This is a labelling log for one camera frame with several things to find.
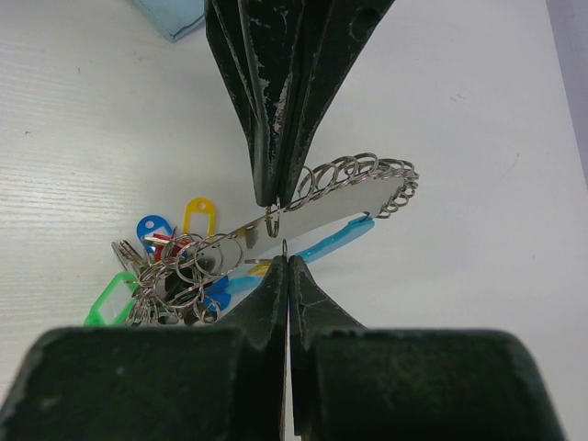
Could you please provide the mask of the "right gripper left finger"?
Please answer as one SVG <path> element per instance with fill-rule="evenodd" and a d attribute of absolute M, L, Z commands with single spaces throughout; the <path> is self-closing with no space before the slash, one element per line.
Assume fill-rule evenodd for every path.
<path fill-rule="evenodd" d="M 283 436 L 288 330 L 288 262 L 265 277 L 219 323 L 228 436 Z"/>

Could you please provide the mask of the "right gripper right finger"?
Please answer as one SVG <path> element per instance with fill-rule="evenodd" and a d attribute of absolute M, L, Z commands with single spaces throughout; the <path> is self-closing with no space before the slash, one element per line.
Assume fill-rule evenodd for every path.
<path fill-rule="evenodd" d="M 311 398 L 309 351 L 313 337 L 330 327 L 363 326 L 315 282 L 304 259 L 288 260 L 288 323 L 294 434 L 304 435 Z"/>

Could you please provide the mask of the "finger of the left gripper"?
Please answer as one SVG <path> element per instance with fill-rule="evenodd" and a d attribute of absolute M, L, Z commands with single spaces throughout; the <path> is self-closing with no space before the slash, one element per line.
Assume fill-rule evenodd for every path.
<path fill-rule="evenodd" d="M 256 203 L 288 200 L 294 58 L 292 1 L 207 1 L 206 36 L 247 142 Z"/>
<path fill-rule="evenodd" d="M 293 68 L 293 102 L 288 111 L 285 153 L 277 197 L 292 199 L 311 142 L 343 81 L 392 0 L 307 1 Z"/>

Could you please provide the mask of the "yellow key tag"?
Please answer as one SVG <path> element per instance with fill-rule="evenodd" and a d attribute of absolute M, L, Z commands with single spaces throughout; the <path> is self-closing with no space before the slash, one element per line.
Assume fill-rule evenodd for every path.
<path fill-rule="evenodd" d="M 267 258 L 246 259 L 244 262 L 252 266 L 247 270 L 249 277 L 263 277 L 272 264 L 272 260 Z"/>

